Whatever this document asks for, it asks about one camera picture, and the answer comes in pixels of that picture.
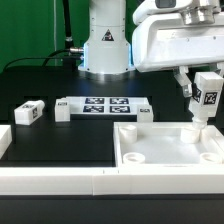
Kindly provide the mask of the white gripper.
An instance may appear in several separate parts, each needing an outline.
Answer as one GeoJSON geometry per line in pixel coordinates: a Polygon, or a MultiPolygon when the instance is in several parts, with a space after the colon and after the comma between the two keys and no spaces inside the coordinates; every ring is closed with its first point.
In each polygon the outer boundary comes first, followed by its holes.
{"type": "Polygon", "coordinates": [[[224,62],[224,13],[214,24],[185,25],[180,13],[149,16],[133,32],[132,53],[140,72],[178,67],[183,96],[192,96],[187,66],[224,62]]]}

